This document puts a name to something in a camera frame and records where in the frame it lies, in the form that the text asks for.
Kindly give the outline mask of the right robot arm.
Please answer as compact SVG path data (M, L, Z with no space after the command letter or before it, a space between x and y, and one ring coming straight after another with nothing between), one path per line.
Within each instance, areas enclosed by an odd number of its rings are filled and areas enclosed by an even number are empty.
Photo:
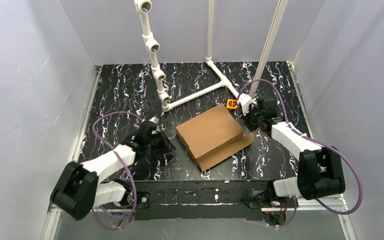
M306 200L342 194L346 189L340 156L308 139L276 110L272 97L252 99L242 93L237 101L240 117L249 131L260 129L284 146L297 160L295 177L270 180L265 191L268 201L285 197Z

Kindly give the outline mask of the brown cardboard box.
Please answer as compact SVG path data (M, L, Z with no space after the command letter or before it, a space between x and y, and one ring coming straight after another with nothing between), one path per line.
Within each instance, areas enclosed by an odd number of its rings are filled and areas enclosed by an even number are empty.
M204 172L250 146L254 134L219 104L176 127L176 134L199 169Z

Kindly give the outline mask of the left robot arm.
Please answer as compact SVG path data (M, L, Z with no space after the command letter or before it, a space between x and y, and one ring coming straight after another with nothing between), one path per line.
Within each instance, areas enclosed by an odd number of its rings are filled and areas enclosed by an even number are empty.
M141 152L149 151L159 156L176 150L157 122L155 117L146 120L114 150L95 159L69 162L53 188L50 202L75 220L83 219L95 207L120 202L126 188L116 181L105 183L105 179L131 166Z

